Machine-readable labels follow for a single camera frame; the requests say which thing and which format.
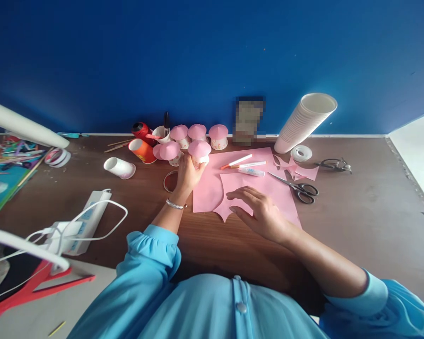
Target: button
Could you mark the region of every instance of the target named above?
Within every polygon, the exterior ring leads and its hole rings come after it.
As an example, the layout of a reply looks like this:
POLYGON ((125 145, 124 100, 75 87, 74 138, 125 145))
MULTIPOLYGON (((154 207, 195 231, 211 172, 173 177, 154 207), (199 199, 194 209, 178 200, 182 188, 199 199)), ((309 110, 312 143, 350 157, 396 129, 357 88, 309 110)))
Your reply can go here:
POLYGON ((240 313, 242 314, 246 313, 246 305, 244 303, 237 303, 236 306, 240 313))

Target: blouse sleeve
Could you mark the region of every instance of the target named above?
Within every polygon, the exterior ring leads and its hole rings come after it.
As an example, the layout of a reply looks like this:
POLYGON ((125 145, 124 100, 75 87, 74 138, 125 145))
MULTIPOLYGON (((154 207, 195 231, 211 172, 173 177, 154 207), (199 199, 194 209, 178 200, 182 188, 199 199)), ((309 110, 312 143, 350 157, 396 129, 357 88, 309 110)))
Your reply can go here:
POLYGON ((366 291, 354 298, 326 296, 319 326, 332 339, 424 338, 424 303, 395 280, 366 271, 366 291))
POLYGON ((92 302, 69 338, 119 338, 138 334, 169 291, 180 264, 179 237, 149 225, 127 236, 128 252, 117 277, 92 302))

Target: white wall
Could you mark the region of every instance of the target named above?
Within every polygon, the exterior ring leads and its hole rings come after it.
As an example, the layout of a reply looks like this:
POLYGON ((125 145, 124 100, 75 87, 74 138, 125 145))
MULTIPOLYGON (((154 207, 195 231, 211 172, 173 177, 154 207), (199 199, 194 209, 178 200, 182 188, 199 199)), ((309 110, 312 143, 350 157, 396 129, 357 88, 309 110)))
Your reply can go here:
POLYGON ((424 116, 389 137, 424 192, 424 116))

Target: orange paper cup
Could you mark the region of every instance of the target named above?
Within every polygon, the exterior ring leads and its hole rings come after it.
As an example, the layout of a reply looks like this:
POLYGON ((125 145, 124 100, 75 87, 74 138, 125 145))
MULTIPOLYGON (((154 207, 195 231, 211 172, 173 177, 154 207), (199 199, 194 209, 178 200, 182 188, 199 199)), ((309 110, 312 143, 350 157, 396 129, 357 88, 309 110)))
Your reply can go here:
POLYGON ((145 164, 150 164, 156 161, 152 147, 141 139, 135 139, 129 144, 129 149, 145 164))

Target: pink mushroom cap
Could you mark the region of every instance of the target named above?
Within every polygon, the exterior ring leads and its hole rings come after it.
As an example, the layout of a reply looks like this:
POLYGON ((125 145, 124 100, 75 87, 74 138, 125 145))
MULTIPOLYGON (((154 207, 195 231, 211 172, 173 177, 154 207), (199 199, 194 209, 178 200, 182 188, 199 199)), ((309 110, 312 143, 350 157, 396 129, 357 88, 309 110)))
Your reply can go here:
POLYGON ((161 144, 157 144, 157 145, 155 145, 154 147, 153 147, 153 149, 152 149, 152 153, 154 154, 154 157, 156 158, 156 159, 158 159, 158 160, 163 160, 161 157, 160 157, 160 148, 162 147, 162 145, 161 144))
POLYGON ((196 140, 188 147, 188 152, 195 158, 205 157, 211 152, 211 150, 212 148, 209 143, 202 140, 196 140))
POLYGON ((206 135, 206 127, 204 125, 195 124, 188 129, 188 136, 192 139, 201 139, 206 135))
POLYGON ((186 125, 174 126, 170 132, 171 138, 174 140, 182 140, 187 136, 188 127, 186 125))
POLYGON ((228 128, 224 125, 212 126, 209 130, 209 136, 213 140, 224 139, 228 136, 228 128))
POLYGON ((160 157, 164 160, 173 160, 179 154, 180 146, 176 141, 170 141, 160 147, 160 157))

